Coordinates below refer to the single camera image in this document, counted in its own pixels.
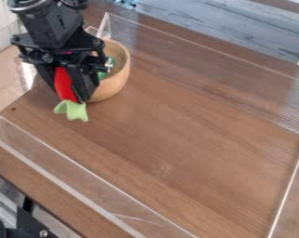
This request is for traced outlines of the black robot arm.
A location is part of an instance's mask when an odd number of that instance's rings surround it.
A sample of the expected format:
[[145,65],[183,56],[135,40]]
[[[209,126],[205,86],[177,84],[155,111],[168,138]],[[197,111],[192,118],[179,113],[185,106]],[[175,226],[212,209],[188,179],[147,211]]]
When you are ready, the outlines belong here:
[[10,37],[22,62],[34,66],[61,99],[86,102],[100,74],[113,68],[105,42],[84,30],[89,0],[8,0],[26,31]]

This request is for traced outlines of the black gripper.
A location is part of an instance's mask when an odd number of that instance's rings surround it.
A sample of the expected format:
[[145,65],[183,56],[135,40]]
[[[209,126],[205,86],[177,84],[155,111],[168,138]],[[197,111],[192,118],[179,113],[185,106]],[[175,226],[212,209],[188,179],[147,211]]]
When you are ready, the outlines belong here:
[[10,37],[21,57],[34,66],[52,90],[56,66],[64,65],[78,103],[86,102],[100,85],[97,71],[105,70],[105,43],[84,30],[81,11],[88,6],[9,6],[26,31]]

